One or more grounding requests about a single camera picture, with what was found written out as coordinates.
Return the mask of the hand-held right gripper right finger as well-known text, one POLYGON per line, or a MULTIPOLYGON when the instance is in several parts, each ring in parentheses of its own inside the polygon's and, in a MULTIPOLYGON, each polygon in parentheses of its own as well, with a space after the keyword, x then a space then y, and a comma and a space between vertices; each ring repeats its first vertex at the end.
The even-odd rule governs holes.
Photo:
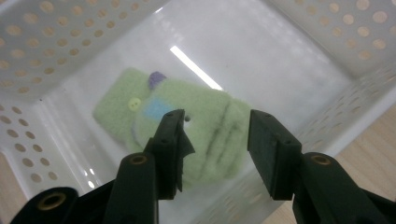
POLYGON ((291 201, 297 224, 390 224, 390 201, 360 188, 334 158, 302 152, 271 114, 251 110, 247 151, 270 197, 291 201))

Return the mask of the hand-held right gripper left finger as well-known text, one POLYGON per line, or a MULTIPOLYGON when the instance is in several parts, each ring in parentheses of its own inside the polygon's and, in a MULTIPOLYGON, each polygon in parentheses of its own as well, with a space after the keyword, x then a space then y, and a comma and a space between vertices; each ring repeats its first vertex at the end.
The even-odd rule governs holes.
POLYGON ((166 113, 145 149, 121 160, 103 224, 159 223, 159 201, 182 190, 183 159, 194 152, 184 117, 182 109, 166 113))

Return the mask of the green glove with coloured patches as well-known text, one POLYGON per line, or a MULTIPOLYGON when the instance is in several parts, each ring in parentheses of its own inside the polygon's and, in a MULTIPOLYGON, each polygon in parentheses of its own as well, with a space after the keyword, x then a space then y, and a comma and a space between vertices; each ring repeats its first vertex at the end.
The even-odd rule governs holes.
POLYGON ((194 187, 238 175, 248 140, 249 105, 225 91, 129 68, 93 110, 107 133, 141 151, 163 115, 185 111, 184 132, 194 152, 183 161, 183 185, 194 187))

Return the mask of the white perforated plastic basket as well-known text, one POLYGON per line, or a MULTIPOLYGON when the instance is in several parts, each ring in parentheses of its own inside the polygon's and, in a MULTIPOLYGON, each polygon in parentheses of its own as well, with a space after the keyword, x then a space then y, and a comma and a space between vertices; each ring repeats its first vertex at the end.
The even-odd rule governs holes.
POLYGON ((111 180, 92 111, 129 67, 220 88, 336 155, 396 105, 396 0, 0 0, 0 224, 111 180))

